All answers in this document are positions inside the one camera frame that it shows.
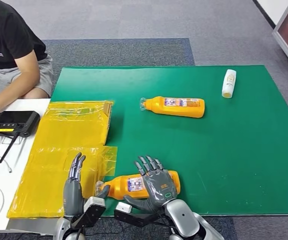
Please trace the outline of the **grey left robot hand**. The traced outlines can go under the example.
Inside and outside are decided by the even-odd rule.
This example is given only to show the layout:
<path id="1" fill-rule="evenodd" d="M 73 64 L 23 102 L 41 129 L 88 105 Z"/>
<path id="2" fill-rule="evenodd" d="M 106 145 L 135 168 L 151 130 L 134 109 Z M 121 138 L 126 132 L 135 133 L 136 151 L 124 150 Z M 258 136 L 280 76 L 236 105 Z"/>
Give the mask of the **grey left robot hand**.
<path id="1" fill-rule="evenodd" d="M 65 217 L 100 217 L 106 209 L 105 199 L 109 195 L 110 185 L 102 187 L 96 196 L 84 199 L 82 195 L 81 169 L 86 159 L 81 152 L 72 162 L 67 180 L 63 188 Z"/>

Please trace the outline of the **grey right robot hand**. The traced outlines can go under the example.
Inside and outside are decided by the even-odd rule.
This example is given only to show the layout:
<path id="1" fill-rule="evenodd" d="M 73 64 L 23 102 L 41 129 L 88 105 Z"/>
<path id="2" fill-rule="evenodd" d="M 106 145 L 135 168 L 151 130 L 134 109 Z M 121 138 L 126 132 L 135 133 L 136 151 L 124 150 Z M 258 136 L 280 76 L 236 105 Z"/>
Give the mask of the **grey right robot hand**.
<path id="1" fill-rule="evenodd" d="M 130 195 L 124 195 L 123 199 L 138 210 L 149 213 L 157 212 L 164 205 L 177 198 L 177 190 L 168 170 L 157 158 L 151 156 L 139 156 L 135 165 L 141 175 L 141 179 L 148 192 L 148 198 L 136 199 Z"/>

